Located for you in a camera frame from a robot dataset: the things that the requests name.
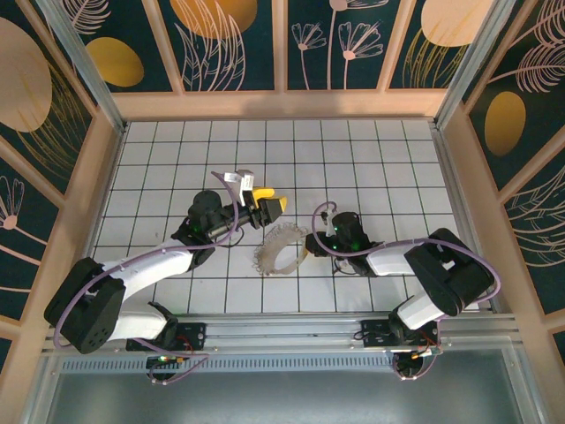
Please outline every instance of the wallpaper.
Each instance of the wallpaper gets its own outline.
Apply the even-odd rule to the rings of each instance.
[[[0,159],[0,315],[21,317],[57,212]]]
[[[159,0],[186,91],[275,89],[270,0]]]
[[[10,346],[11,340],[0,337],[0,374],[2,373],[2,368],[4,368],[4,363],[6,361],[6,358],[8,357]]]
[[[563,365],[565,365],[565,331],[561,331],[560,333],[554,334],[554,341],[557,345],[557,349],[559,350],[559,354],[561,355],[561,360],[563,361]]]
[[[375,89],[399,0],[289,0],[288,89]]]
[[[447,88],[492,0],[417,0],[390,88]]]
[[[0,136],[64,193],[92,117],[13,2],[0,5]]]
[[[61,0],[112,93],[172,91],[140,0]]]
[[[499,189],[565,125],[565,0],[541,0],[470,112]]]
[[[546,314],[565,307],[565,149],[505,204]]]
[[[512,11],[510,12],[510,15],[508,16],[506,23],[502,27],[498,36],[496,37],[496,40],[494,41],[493,46],[491,47],[491,50],[489,51],[488,55],[486,55],[485,59],[483,60],[483,63],[478,68],[477,73],[475,74],[475,77],[473,78],[473,80],[471,81],[471,83],[467,87],[467,90],[463,94],[463,102],[464,103],[467,103],[467,99],[469,99],[469,96],[471,95],[471,93],[473,92],[475,87],[477,86],[478,80],[480,80],[480,78],[483,75],[483,71],[485,70],[486,66],[490,63],[491,59],[493,58],[494,54],[496,53],[496,50],[501,45],[502,39],[504,38],[504,36],[506,35],[510,26],[514,22],[514,19],[516,18],[516,15],[518,14],[520,9],[522,8],[523,4],[524,4],[524,0],[516,0],[516,2],[514,3],[514,6],[512,7]]]

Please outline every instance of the yellow circle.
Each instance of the yellow circle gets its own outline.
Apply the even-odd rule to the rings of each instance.
[[[131,87],[143,80],[143,64],[130,46],[115,38],[96,38],[87,44],[102,79],[118,87]]]
[[[471,44],[493,0],[426,0],[422,8],[422,32],[442,47]]]
[[[51,109],[49,63],[34,39],[0,18],[0,122],[12,130],[38,129]]]
[[[503,91],[494,97],[486,112],[486,146],[494,155],[508,154],[520,140],[525,123],[526,108],[520,96]]]
[[[225,22],[229,16],[236,21],[240,33],[249,28],[257,16],[257,0],[170,0],[170,5],[185,27],[206,38],[228,38],[230,29]]]

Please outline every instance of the white tile floor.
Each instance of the white tile floor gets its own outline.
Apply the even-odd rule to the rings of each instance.
[[[457,233],[426,121],[134,122],[94,258],[161,243],[198,191],[221,188],[210,171],[234,169],[252,170],[256,186],[288,197],[279,222],[309,226],[314,208],[332,200],[361,215],[371,240],[421,237],[441,226]],[[252,256],[263,236],[250,227],[240,246],[217,249],[202,267],[134,300],[155,300],[177,314],[384,312],[421,290],[414,277],[334,275],[330,259],[311,255],[291,276],[261,277]]]

